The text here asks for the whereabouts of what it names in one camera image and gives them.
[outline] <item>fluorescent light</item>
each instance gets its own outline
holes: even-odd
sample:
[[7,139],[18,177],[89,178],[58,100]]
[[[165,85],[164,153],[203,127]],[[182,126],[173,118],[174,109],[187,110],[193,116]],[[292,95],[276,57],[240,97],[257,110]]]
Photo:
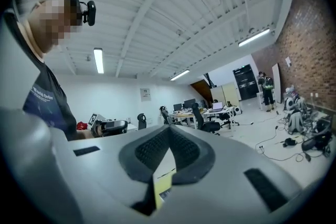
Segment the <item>fluorescent light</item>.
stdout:
[[104,74],[103,67],[103,49],[102,48],[94,48],[93,49],[94,58],[96,60],[97,71],[99,74]]
[[243,46],[243,45],[245,45],[245,44],[248,44],[248,43],[251,42],[252,40],[255,40],[255,39],[257,39],[258,37],[262,37],[263,35],[267,34],[269,31],[270,31],[269,29],[266,29],[266,30],[264,30],[264,31],[262,31],[262,32],[260,32],[260,33],[258,33],[258,34],[256,34],[255,36],[252,36],[252,37],[250,37],[250,38],[244,40],[243,42],[239,43],[239,46],[241,47],[241,46]]
[[179,75],[177,75],[176,77],[172,78],[171,80],[178,79],[179,77],[181,77],[181,76],[187,74],[189,71],[190,71],[190,70],[187,69],[187,70],[185,70],[184,72],[182,72],[181,74],[179,74]]

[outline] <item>black office chair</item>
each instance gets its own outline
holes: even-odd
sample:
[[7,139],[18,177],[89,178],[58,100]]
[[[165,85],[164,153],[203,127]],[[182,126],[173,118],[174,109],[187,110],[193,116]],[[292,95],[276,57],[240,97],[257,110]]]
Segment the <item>black office chair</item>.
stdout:
[[221,113],[221,114],[219,114],[219,119],[220,119],[221,121],[224,121],[224,123],[220,125],[221,128],[222,128],[224,125],[228,124],[228,125],[229,125],[229,129],[231,129],[231,124],[233,124],[233,123],[230,121],[230,115],[229,115],[228,113]]
[[147,127],[146,116],[141,113],[137,117],[139,121],[138,130],[145,129]]
[[161,110],[161,115],[163,116],[163,120],[164,120],[164,121],[163,121],[163,124],[169,124],[169,125],[171,125],[171,124],[182,125],[181,122],[178,122],[178,121],[174,122],[174,121],[172,120],[172,118],[169,116],[169,114],[168,114],[168,112],[167,112],[166,109],[162,109],[162,110]]
[[198,104],[194,103],[192,106],[193,109],[193,113],[195,115],[195,118],[197,120],[197,129],[202,130],[204,132],[208,132],[208,133],[215,133],[216,131],[219,131],[221,129],[221,125],[219,122],[215,122],[215,121],[208,121],[208,122],[204,122],[204,119],[198,109]]

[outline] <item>white wall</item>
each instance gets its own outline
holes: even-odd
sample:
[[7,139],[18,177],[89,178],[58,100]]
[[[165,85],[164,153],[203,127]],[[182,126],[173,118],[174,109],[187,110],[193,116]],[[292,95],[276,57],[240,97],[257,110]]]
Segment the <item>white wall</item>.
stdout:
[[221,85],[233,82],[236,87],[238,98],[239,100],[241,100],[240,92],[238,89],[237,81],[233,74],[233,70],[240,68],[242,66],[246,66],[246,65],[251,65],[253,74],[255,77],[257,77],[258,68],[251,54],[241,57],[240,59],[233,61],[231,63],[228,63],[227,65],[219,67],[213,71],[210,71],[208,72],[208,74],[210,76],[211,81],[214,83],[214,85],[217,85],[217,86],[221,86]]
[[[67,75],[58,75],[57,79],[77,122],[87,123],[95,112],[109,119],[131,118],[138,125],[137,116],[144,113],[147,126],[162,124],[160,106],[172,111],[173,104],[203,99],[191,86],[170,81]],[[141,102],[140,88],[150,89],[151,101]]]

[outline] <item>person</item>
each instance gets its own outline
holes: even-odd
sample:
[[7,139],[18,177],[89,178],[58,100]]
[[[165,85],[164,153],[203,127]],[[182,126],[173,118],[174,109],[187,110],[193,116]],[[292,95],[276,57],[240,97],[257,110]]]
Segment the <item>person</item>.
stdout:
[[45,54],[81,27],[79,0],[39,0],[22,24],[11,13],[5,15],[5,20],[22,50],[40,71],[23,110],[64,131],[69,141],[100,136],[100,127],[93,131],[76,130],[67,97],[44,61]]
[[272,94],[272,89],[274,88],[273,79],[268,77],[266,73],[260,71],[258,84],[261,85],[263,90],[264,102],[267,108],[266,112],[271,112],[271,109],[274,110],[274,100]]

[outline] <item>doorway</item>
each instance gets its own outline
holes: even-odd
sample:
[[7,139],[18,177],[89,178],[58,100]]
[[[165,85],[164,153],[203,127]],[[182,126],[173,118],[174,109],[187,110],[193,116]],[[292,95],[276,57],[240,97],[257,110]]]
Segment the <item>doorway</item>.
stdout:
[[256,97],[259,89],[251,66],[242,66],[241,68],[233,70],[233,73],[237,81],[241,99],[247,100]]

